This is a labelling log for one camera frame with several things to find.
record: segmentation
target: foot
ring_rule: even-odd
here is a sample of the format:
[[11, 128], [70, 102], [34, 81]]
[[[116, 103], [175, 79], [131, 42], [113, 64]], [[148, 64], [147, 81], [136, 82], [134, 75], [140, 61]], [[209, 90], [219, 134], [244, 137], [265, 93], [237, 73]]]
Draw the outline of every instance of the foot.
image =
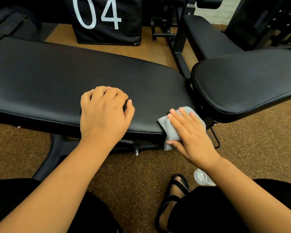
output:
[[[181, 181], [181, 177], [177, 176], [175, 177], [175, 180], [179, 181], [180, 183], [182, 183]], [[170, 188], [170, 195], [176, 195], [179, 198], [182, 198], [184, 195], [183, 193], [179, 190], [179, 188], [175, 185], [171, 185]], [[159, 226], [164, 230], [167, 231], [167, 223], [168, 223], [168, 219], [171, 213], [171, 210], [173, 209], [173, 207], [175, 206], [176, 202], [170, 202], [167, 205], [167, 208], [165, 209], [165, 211], [162, 213], [162, 215], [159, 217]]]

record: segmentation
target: black pants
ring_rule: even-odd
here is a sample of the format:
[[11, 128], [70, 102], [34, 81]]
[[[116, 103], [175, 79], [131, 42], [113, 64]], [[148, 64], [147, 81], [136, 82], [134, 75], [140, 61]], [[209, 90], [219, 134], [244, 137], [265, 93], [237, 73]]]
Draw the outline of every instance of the black pants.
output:
[[[290, 183], [268, 179], [254, 181], [291, 209]], [[39, 184], [39, 181], [33, 179], [0, 180], [0, 221]], [[89, 232], [93, 227], [95, 231], [122, 232], [109, 208], [92, 193], [86, 193], [68, 232]], [[197, 230], [248, 232], [221, 190], [205, 186], [195, 188], [175, 205], [168, 220], [168, 229], [174, 233]]]

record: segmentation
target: brick wall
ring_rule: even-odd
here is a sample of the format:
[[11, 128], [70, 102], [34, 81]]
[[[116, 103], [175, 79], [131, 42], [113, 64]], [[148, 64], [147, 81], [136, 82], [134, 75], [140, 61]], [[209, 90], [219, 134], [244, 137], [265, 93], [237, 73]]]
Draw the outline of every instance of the brick wall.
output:
[[221, 6], [216, 10], [200, 9], [196, 7], [194, 15], [200, 15], [210, 23], [226, 24], [230, 22], [240, 0], [223, 0]]

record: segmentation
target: plastic container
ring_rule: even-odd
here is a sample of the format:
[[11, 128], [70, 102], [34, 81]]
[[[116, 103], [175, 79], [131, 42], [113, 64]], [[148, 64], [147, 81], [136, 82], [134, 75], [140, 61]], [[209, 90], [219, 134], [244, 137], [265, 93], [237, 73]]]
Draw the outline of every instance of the plastic container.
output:
[[196, 169], [194, 172], [194, 179], [200, 185], [217, 186], [210, 179], [210, 177], [201, 169]]

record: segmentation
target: black cover with number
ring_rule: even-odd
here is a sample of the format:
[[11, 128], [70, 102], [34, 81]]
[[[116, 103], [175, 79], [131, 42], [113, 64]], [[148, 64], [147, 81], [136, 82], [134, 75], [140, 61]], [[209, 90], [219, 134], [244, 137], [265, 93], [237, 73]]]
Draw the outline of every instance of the black cover with number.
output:
[[65, 0], [78, 43], [133, 45], [141, 42], [141, 0]]

